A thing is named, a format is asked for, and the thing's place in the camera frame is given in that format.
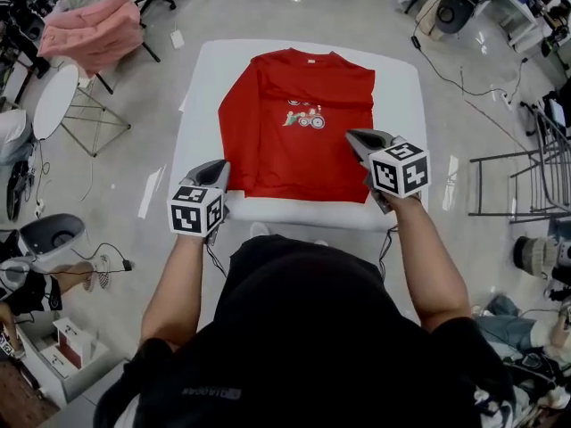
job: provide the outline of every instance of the black cable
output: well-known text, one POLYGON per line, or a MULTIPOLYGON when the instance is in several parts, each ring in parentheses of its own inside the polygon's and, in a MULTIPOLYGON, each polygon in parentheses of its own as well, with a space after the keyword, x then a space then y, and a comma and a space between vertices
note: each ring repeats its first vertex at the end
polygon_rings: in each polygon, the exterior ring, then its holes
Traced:
POLYGON ((508 341, 509 341, 509 330, 508 327, 513 324, 516 320, 518 320, 519 318, 522 318, 525 314, 529 314, 530 312, 557 312, 559 313, 559 309, 528 309, 527 311, 522 312, 521 314, 519 314, 519 316, 516 316, 516 318, 510 320, 506 326, 504 327, 506 330, 506 335, 508 336, 508 341))
POLYGON ((398 231, 399 231, 398 226, 393 226, 392 228, 389 228, 388 230, 386 230, 385 240, 383 241, 383 244, 381 245, 381 251, 379 252, 379 256, 378 256, 378 268, 379 268, 379 272, 381 273, 381 278, 383 279, 383 281, 385 280, 385 276, 386 276, 386 267, 385 267, 385 263, 383 262, 383 259, 385 258, 386 253, 389 252, 389 249, 391 248, 391 245, 393 244, 393 237, 391 236, 391 234, 396 233, 398 231))
POLYGON ((37 180, 37 187, 36 187, 36 205, 39 206, 39 202, 37 200, 37 193, 39 192, 39 186, 42 183, 42 175, 47 176, 47 173, 50 172, 50 168, 52 167, 52 165, 50 164, 49 161, 44 163, 44 154, 42 153, 42 140, 41 139, 37 141, 37 145, 39 146, 39 158, 40 158, 40 162, 41 162, 41 168, 39 170, 39 178, 37 180))
POLYGON ((220 260, 218 260, 218 257, 214 254, 214 251, 211 249, 211 246, 209 246, 208 244, 206 244, 206 251, 208 252, 208 255, 211 256, 212 263, 214 264, 214 266, 220 270, 220 273, 222 273, 222 275, 226 277, 226 279, 228 279, 228 276, 226 275, 226 271, 224 270, 222 263, 220 263, 220 260))
MULTIPOLYGON (((22 274, 27 274, 29 271, 26 271, 24 269, 19 269, 19 268, 15 268, 15 267, 11 267, 10 271, 12 271, 13 273, 22 273, 22 274)), ((70 271, 50 271, 47 273, 42 273, 39 271, 36 271, 34 269, 34 273, 42 275, 42 276, 53 276, 53 275, 75 275, 75 276, 82 276, 82 275, 90 275, 90 274, 112 274, 112 273, 128 273, 129 271, 131 271, 130 269, 114 269, 113 271, 83 271, 82 273, 71 273, 70 271)))
POLYGON ((511 95, 511 98, 509 99, 508 103, 511 103, 513 101, 514 97, 516 96, 517 90, 519 89, 519 83, 521 82, 521 69, 524 66, 525 63, 524 61, 527 62, 527 58, 525 58, 519 63, 519 73, 517 74, 518 78, 517 78, 516 88, 514 89, 514 93, 511 95))
POLYGON ((95 255, 97 255, 97 252, 99 251, 99 249, 101 249, 102 246, 109 246, 112 247, 115 251, 117 251, 117 253, 120 255, 121 259, 125 260, 125 257, 123 257, 123 254, 121 253, 121 251, 119 249, 117 249, 113 244, 111 243, 101 243, 97 246, 97 249, 95 249, 95 252, 93 252, 93 254, 90 257, 84 257, 83 255, 81 255, 79 252, 75 251, 74 249, 71 249, 71 251, 73 253, 75 253, 77 256, 79 256, 81 259, 83 260, 91 260, 95 255))
POLYGON ((36 323, 36 319, 34 318, 34 315, 31 312, 26 312, 25 314, 29 314, 32 318, 31 319, 26 319, 26 320, 21 320, 20 322, 14 322, 16 325, 20 325, 20 324, 35 324, 36 323))
MULTIPOLYGON (((438 76, 438 78, 440 78, 442 81, 444 82, 448 82, 453 84, 454 86, 456 86, 458 89, 460 89, 462 92, 464 92, 465 94, 468 95, 472 95, 472 96, 482 96, 482 95, 488 95, 491 94, 492 92, 502 92, 503 94, 505 94, 505 96, 507 97, 509 94, 502 89, 501 87, 495 87, 494 89, 490 89, 490 90, 486 90, 485 92, 481 92, 481 93, 473 93, 473 92, 469 92, 468 90, 466 90, 461 84, 458 84, 456 81, 449 79, 449 78, 445 78, 442 74, 440 74, 440 72, 436 69, 436 67, 434 66, 434 64, 432 63, 432 61, 428 58, 428 56, 422 51, 422 46, 420 45, 420 42, 418 41, 418 38, 416 36, 417 34, 417 29, 418 26, 420 25, 420 22, 422 22, 422 20, 430 13, 430 11, 434 8, 434 6, 439 3, 441 0, 435 0, 434 3, 430 6, 430 8, 428 8, 428 11, 426 11, 422 17, 418 20, 417 25, 415 26, 414 30, 412 31, 412 37, 410 37, 410 39, 412 40, 412 44, 414 45, 414 47, 416 49, 418 49, 418 51, 425 57, 425 59, 428 61, 428 63, 430 64, 430 66, 432 67, 432 69, 434 70, 434 73, 436 73, 436 75, 438 76)), ((527 59, 524 59, 522 61, 522 63, 520 64, 520 80, 521 80, 521 65, 523 65, 523 63, 527 62, 527 59)), ((514 94, 512 95, 512 100, 513 100, 513 96, 516 94, 517 89, 514 91, 514 94)))

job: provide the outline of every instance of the desk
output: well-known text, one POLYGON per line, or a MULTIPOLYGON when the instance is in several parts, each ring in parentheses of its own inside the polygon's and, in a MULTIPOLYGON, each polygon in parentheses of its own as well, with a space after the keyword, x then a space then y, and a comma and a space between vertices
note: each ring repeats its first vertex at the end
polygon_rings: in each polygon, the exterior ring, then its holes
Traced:
POLYGON ((522 24, 520 27, 515 29, 513 32, 509 33, 509 42, 508 45, 513 46, 517 43, 521 38, 527 35, 531 30, 538 26, 537 19, 532 14, 531 10, 527 7, 526 4, 522 4, 519 0, 508 0, 515 11, 510 14, 506 19, 500 22, 502 27, 507 26, 510 22, 514 20, 514 18, 518 14, 523 14, 525 17, 526 22, 522 24))
MULTIPOLYGON (((170 197, 188 170, 224 157, 218 108, 250 60, 256 55, 289 47, 314 54, 335 51, 349 62, 375 70, 374 127, 400 135, 419 147, 426 147, 426 123, 418 73, 408 63, 382 55, 312 43, 249 39, 211 41, 203 45, 186 96, 170 174, 170 197)), ((426 207, 427 188, 422 192, 422 200, 426 207)), ((227 206, 230 208, 229 218, 238 220, 369 231, 383 231, 396 223, 394 214, 385 216, 371 196, 363 205, 244 198, 244 192, 234 191, 228 192, 227 206)))

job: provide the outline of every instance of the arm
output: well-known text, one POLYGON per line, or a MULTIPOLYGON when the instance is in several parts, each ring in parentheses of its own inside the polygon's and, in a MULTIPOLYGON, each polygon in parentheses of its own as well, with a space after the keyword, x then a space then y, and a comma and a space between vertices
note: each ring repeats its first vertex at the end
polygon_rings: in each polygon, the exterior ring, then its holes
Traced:
POLYGON ((6 303, 0 302, 0 324, 4 324, 8 336, 10 336, 10 345, 16 351, 21 350, 21 343, 16 333, 16 324, 10 307, 6 303))
POLYGON ((432 332, 451 318, 470 317, 464 280, 422 203, 386 198, 396 212, 407 286, 422 327, 432 332))
POLYGON ((196 333, 203 284, 203 238, 180 235, 143 316, 141 343, 162 339, 176 350, 196 333))

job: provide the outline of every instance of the wire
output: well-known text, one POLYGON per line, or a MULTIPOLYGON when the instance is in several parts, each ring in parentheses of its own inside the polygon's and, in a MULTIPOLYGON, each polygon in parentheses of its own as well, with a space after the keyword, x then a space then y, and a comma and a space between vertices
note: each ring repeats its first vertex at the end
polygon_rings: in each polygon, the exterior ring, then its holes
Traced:
POLYGON ((385 240, 383 241, 383 245, 381 245, 381 251, 379 252, 378 256, 378 267, 383 282, 385 281, 385 276, 386 276, 386 266, 385 263, 383 262, 383 259, 385 258, 386 253, 389 252, 389 249, 393 244, 393 237, 391 236, 391 234, 396 233, 398 231, 399 228, 397 226, 393 226, 392 228, 386 230, 385 240))
POLYGON ((518 316, 516 316, 514 319, 510 320, 506 325, 505 325, 505 330, 506 330, 506 335, 508 336, 508 339, 505 340, 502 337, 500 337, 498 334, 496 333, 492 333, 490 330, 488 330, 487 328, 484 328, 483 326, 478 324, 478 327, 482 330, 484 330, 485 332, 487 332, 488 334, 490 334, 491 336, 495 337, 496 339, 498 339, 500 342, 502 342, 503 344, 506 344, 508 347, 510 347, 511 349, 515 350, 518 353, 521 353, 524 356, 529 355, 529 352, 524 351, 524 350, 520 350, 518 349, 516 346, 512 345, 509 343, 509 330, 508 330, 508 326, 511 325, 513 322, 515 322, 516 320, 518 320, 519 318, 523 317, 525 314, 528 314, 530 312, 558 312, 559 311, 557 309, 529 309, 527 311, 522 312, 521 314, 519 314, 518 316))
POLYGON ((39 192, 39 185, 42 183, 42 175, 47 176, 47 174, 50 172, 50 168, 52 167, 52 165, 50 164, 49 161, 44 162, 44 154, 42 153, 41 139, 37 141, 37 145, 39 146, 39 158, 41 163, 41 168, 39 170, 39 179, 37 180, 37 186, 36 186, 36 205, 39 205, 39 201, 37 200, 37 193, 39 192))
POLYGON ((517 90, 519 89, 519 83, 521 83, 521 69, 524 66, 524 61, 527 62, 527 58, 524 58, 520 63, 519 63, 519 73, 517 74, 518 78, 517 78, 517 83, 516 83, 516 88, 514 89, 514 93, 511 95, 511 98, 509 99, 509 103, 511 103, 514 99, 514 97, 516 96, 517 90))
POLYGON ((425 59, 428 61, 428 63, 430 63, 430 66, 431 66, 432 69, 434 70, 434 73, 436 73, 436 75, 438 75, 438 78, 440 78, 442 81, 449 82, 449 83, 453 84, 454 86, 456 86, 458 89, 460 89, 460 90, 461 90, 462 92, 464 92, 465 94, 472 95, 472 96, 482 96, 482 95, 491 94, 492 92, 499 91, 499 92, 503 92, 506 96, 508 95, 508 93, 507 93, 504 89, 502 89, 501 87, 495 87, 494 89, 486 90, 485 92, 481 92, 481 93, 478 93, 478 94, 474 94, 474 93, 472 93, 472 92, 469 92, 469 91, 466 90, 464 87, 462 87, 460 84, 458 84, 456 81, 454 81, 454 80, 452 80, 452 79, 445 78, 443 75, 441 75, 441 74, 438 72, 438 70, 436 69, 436 67, 434 66, 434 64, 432 63, 432 61, 428 58, 428 56, 427 56, 424 52, 422 52, 420 49, 418 49, 418 51, 419 51, 422 55, 424 55, 425 59))
POLYGON ((218 257, 214 254, 214 251, 211 249, 211 246, 209 246, 208 244, 206 244, 206 251, 208 252, 208 255, 211 256, 212 263, 214 264, 214 266, 220 270, 220 273, 222 273, 222 275, 226 277, 226 279, 228 279, 224 267, 220 263, 220 260, 218 260, 218 257))
MULTIPOLYGON (((29 271, 26 271, 24 269, 18 269, 15 267, 11 267, 10 271, 12 271, 13 273, 22 273, 22 274, 27 274, 29 271)), ((75 275, 75 276, 83 276, 83 275, 90 275, 90 274, 113 274, 113 273, 128 273, 131 270, 126 270, 126 269, 115 269, 113 271, 83 271, 82 273, 72 273, 70 271, 49 271, 47 273, 42 273, 40 271, 36 271, 34 269, 34 273, 42 275, 42 276, 54 276, 54 275, 75 275)))
POLYGON ((91 158, 91 181, 89 181, 89 187, 81 198, 75 199, 76 202, 83 202, 87 198, 87 196, 89 195, 89 192, 91 192, 92 188, 93 188, 93 157, 91 158))
POLYGON ((35 324, 36 323, 36 319, 34 318, 34 315, 31 312, 26 312, 26 314, 29 314, 32 318, 30 319, 26 319, 26 320, 21 320, 20 322, 14 322, 16 325, 20 325, 20 324, 35 324))
POLYGON ((75 251, 74 249, 71 249, 71 251, 73 253, 75 253, 77 256, 79 256, 81 259, 83 260, 91 260, 93 259, 93 257, 95 255, 97 255, 97 252, 101 249, 102 246, 109 246, 112 247, 115 251, 117 251, 117 253, 120 255, 121 259, 125 260, 125 257, 123 257, 123 254, 121 253, 121 251, 119 249, 117 249, 113 244, 111 243, 101 243, 97 246, 97 249, 95 249, 95 252, 93 252, 93 254, 90 257, 84 257, 83 255, 81 255, 79 252, 75 251))
MULTIPOLYGON (((416 49, 418 49, 418 51, 425 57, 425 59, 428 61, 428 63, 430 64, 430 66, 432 67, 432 69, 434 70, 434 73, 436 73, 436 75, 438 76, 438 78, 440 78, 442 81, 444 82, 448 82, 453 84, 454 86, 456 86, 458 89, 460 89, 462 92, 464 92, 465 94, 468 95, 472 95, 472 96, 482 96, 482 95, 488 95, 491 94, 492 92, 502 92, 503 94, 505 94, 505 96, 508 96, 509 94, 502 89, 501 87, 495 87, 493 89, 490 90, 486 90, 485 92, 481 92, 481 93, 474 93, 474 92, 470 92, 468 90, 466 90, 465 87, 463 87, 461 84, 458 84, 456 81, 449 79, 449 78, 445 78, 442 74, 440 74, 440 72, 436 69, 436 67, 434 66, 434 64, 432 63, 432 61, 428 58, 428 56, 422 51, 422 47, 420 45, 420 42, 418 41, 418 38, 416 36, 417 34, 417 29, 418 26, 420 25, 420 22, 422 22, 422 20, 430 13, 430 11, 434 8, 434 6, 439 3, 441 0, 435 0, 434 3, 432 3, 432 5, 430 6, 430 8, 428 8, 428 10, 422 15, 422 17, 418 20, 417 25, 415 26, 414 30, 412 31, 412 44, 415 46, 416 49)), ((527 60, 522 61, 522 63, 520 64, 520 68, 519 68, 519 81, 521 80, 521 65, 523 65, 523 63, 527 62, 527 60)), ((512 100, 513 100, 513 96, 516 94, 517 88, 514 91, 513 95, 512 95, 512 100)))

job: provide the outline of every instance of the printed logo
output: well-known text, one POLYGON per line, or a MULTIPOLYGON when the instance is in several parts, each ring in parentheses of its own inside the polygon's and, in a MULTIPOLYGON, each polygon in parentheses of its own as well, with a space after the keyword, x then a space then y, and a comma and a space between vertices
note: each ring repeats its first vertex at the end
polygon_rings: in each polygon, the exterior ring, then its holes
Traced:
MULTIPOLYGON (((288 100, 289 104, 297 106, 298 104, 303 104, 305 106, 313 106, 308 102, 296 102, 295 100, 288 100)), ((287 117, 285 118, 285 124, 283 127, 289 127, 295 122, 300 124, 302 127, 312 126, 313 128, 321 129, 325 126, 325 118, 321 115, 321 105, 317 105, 316 108, 310 108, 308 112, 296 112, 288 111, 287 117)))
POLYGON ((242 396, 242 390, 228 387, 188 387, 182 390, 182 394, 237 400, 242 396))

